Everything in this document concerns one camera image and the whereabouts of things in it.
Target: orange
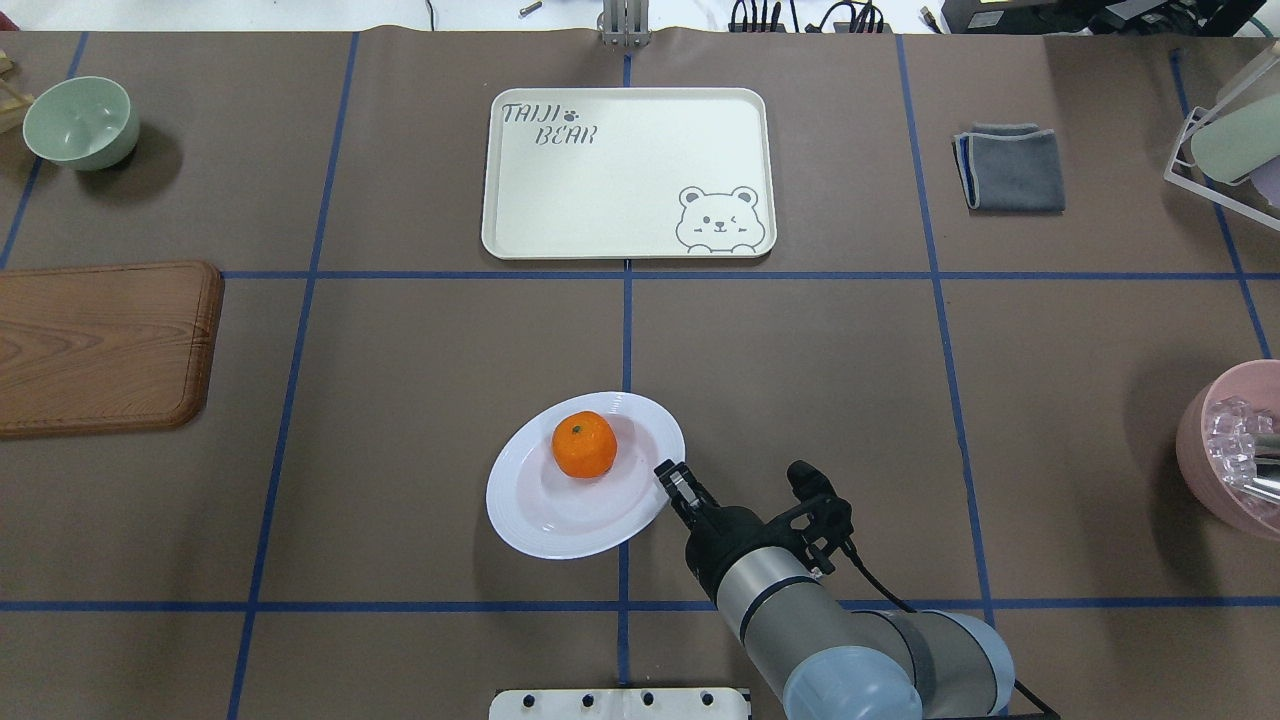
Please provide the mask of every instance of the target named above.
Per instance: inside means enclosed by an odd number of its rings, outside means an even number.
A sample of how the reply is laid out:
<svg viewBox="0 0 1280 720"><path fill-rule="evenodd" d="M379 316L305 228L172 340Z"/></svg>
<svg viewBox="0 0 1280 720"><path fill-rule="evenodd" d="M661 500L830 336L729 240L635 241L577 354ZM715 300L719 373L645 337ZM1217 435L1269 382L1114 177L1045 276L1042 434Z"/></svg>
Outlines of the orange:
<svg viewBox="0 0 1280 720"><path fill-rule="evenodd" d="M599 478L609 471L617 455L618 438L613 428L590 410L564 418L552 433L552 456L571 478Z"/></svg>

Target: green bowl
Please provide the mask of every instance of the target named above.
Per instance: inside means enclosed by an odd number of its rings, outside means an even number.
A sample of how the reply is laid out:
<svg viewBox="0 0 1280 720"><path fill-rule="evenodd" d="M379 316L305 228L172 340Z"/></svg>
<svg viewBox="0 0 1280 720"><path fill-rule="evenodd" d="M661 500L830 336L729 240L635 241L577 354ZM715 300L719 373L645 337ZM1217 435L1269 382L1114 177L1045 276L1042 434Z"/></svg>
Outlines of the green bowl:
<svg viewBox="0 0 1280 720"><path fill-rule="evenodd" d="M109 168L138 142L129 94L105 77L77 77L46 90L22 124L27 147L73 170Z"/></svg>

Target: gray cloth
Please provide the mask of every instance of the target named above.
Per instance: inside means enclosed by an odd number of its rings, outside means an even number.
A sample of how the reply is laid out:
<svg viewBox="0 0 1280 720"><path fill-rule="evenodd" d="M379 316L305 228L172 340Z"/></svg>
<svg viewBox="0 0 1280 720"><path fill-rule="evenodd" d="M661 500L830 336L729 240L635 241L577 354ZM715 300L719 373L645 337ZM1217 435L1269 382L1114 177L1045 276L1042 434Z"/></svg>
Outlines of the gray cloth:
<svg viewBox="0 0 1280 720"><path fill-rule="evenodd" d="M1033 123L974 123L955 136L956 165L974 210L1061 213L1066 209L1057 136Z"/></svg>

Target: white floor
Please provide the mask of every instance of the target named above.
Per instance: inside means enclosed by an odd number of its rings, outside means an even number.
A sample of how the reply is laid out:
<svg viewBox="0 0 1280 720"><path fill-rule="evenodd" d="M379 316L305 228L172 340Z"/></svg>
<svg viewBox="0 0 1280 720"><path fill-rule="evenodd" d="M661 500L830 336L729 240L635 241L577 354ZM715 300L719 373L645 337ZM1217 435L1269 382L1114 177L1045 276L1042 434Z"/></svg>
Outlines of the white floor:
<svg viewBox="0 0 1280 720"><path fill-rule="evenodd" d="M520 8L532 0L433 0L438 29L553 29L595 27L600 0L544 0L526 18ZM941 18L941 0L879 0L895 32L929 32L919 10L928 5ZM831 0L796 0L800 26L818 22ZM650 26L723 29L731 0L652 0ZM790 27L791 12L783 3ZM270 31L365 29L380 24L426 29L425 0L0 0L23 29ZM833 18L844 19L846 10ZM1258 19L1280 29L1280 3L1267 4ZM1245 26L1240 35L1260 35Z"/></svg>

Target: cutting board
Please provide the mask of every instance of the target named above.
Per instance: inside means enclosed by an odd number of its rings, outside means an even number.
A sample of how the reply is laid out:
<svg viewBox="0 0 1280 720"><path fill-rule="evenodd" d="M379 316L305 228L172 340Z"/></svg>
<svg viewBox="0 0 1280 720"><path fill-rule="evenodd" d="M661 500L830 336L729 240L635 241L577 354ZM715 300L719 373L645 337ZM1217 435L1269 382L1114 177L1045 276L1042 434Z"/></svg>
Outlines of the cutting board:
<svg viewBox="0 0 1280 720"><path fill-rule="evenodd" d="M0 272L0 438L187 423L221 297L201 261Z"/></svg>

